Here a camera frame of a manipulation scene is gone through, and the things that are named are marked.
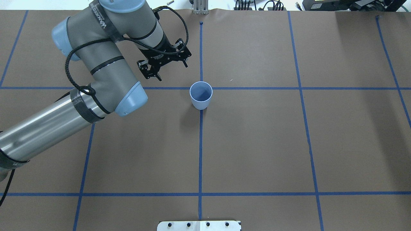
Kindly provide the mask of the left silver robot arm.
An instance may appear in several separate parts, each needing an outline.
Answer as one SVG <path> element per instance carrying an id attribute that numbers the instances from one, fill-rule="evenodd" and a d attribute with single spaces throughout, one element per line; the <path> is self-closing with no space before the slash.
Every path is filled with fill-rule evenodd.
<path id="1" fill-rule="evenodd" d="M 64 54 L 72 88 L 31 117 L 1 132 L 1 180 L 46 149 L 111 113 L 126 116 L 147 101 L 118 43 L 134 43 L 145 79 L 161 81 L 160 69 L 191 56 L 183 17 L 170 6 L 151 8 L 145 0 L 94 0 L 52 31 Z"/>

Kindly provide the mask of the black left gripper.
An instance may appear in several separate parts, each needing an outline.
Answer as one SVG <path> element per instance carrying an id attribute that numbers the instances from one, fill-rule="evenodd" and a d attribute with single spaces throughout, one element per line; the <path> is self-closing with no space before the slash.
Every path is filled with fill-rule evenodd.
<path id="1" fill-rule="evenodd" d="M 168 39 L 163 39 L 158 46 L 155 46 L 156 51 L 150 49 L 139 49 L 144 55 L 145 60 L 137 61 L 138 69 L 146 79 L 156 78 L 162 81 L 159 75 L 160 68 L 173 61 L 181 61 L 187 68 L 187 60 L 191 57 L 191 52 L 187 47 L 183 47 L 184 42 L 180 38 L 172 45 Z"/>

